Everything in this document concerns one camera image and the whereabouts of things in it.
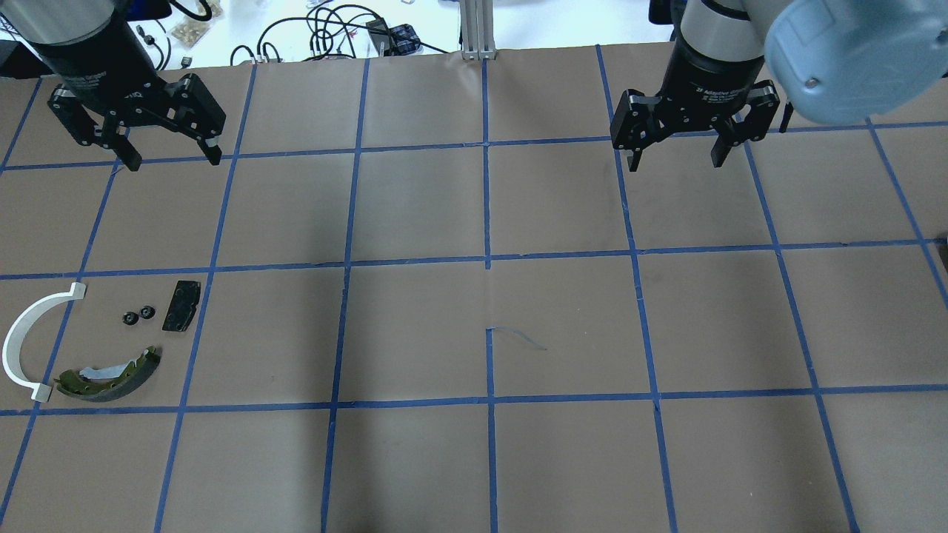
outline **white c-shaped bracket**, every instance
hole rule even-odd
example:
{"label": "white c-shaped bracket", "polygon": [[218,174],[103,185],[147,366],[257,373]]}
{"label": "white c-shaped bracket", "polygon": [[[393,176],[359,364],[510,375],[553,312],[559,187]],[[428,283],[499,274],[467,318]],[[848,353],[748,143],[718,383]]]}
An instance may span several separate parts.
{"label": "white c-shaped bracket", "polygon": [[85,297],[85,285],[74,283],[69,287],[69,292],[58,292],[42,298],[20,315],[19,318],[10,327],[7,338],[3,341],[3,369],[7,376],[17,385],[22,385],[31,389],[33,394],[30,396],[36,401],[49,401],[49,395],[53,389],[44,383],[34,383],[23,375],[23,368],[20,367],[20,348],[23,347],[23,339],[27,337],[27,331],[33,327],[46,311],[59,305],[60,303],[70,302],[72,300],[81,300]]}

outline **robotic arm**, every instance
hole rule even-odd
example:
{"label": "robotic arm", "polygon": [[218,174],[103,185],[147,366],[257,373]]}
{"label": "robotic arm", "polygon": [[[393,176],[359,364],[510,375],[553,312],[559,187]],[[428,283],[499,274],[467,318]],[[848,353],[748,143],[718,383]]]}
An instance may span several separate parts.
{"label": "robotic arm", "polygon": [[675,47],[658,94],[625,91],[612,120],[630,171],[676,133],[715,130],[715,167],[766,137],[780,100],[757,82],[765,61],[790,100],[781,132],[794,108],[826,124],[885,113],[948,70],[944,0],[652,0],[649,20],[674,24]]}
{"label": "robotic arm", "polygon": [[210,164],[220,164],[224,110],[196,75],[175,83],[158,77],[125,22],[126,4],[0,0],[0,13],[63,78],[48,105],[76,142],[112,150],[135,171],[141,154],[119,128],[161,125],[193,138]]}

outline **light blue plastic cover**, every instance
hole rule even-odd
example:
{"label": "light blue plastic cover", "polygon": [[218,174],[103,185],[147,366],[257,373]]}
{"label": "light blue plastic cover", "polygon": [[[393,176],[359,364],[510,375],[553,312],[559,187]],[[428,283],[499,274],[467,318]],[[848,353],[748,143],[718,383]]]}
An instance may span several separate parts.
{"label": "light blue plastic cover", "polygon": [[948,71],[948,0],[795,0],[774,20],[764,54],[801,115],[858,122]]}

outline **dark green curved part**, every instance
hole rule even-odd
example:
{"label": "dark green curved part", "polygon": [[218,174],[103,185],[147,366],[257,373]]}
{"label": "dark green curved part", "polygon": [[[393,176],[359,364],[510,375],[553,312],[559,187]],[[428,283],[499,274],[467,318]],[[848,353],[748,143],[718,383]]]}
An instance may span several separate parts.
{"label": "dark green curved part", "polygon": [[111,401],[121,398],[141,386],[147,380],[161,356],[154,346],[149,346],[135,362],[128,363],[121,376],[108,381],[89,381],[75,370],[67,370],[56,379],[56,390],[64,395],[85,401]]}

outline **metal post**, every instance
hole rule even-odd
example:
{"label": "metal post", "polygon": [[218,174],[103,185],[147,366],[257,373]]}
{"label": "metal post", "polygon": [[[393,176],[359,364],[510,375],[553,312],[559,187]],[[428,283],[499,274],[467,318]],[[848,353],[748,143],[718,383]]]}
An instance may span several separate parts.
{"label": "metal post", "polygon": [[467,60],[495,59],[494,0],[461,0],[462,53]]}

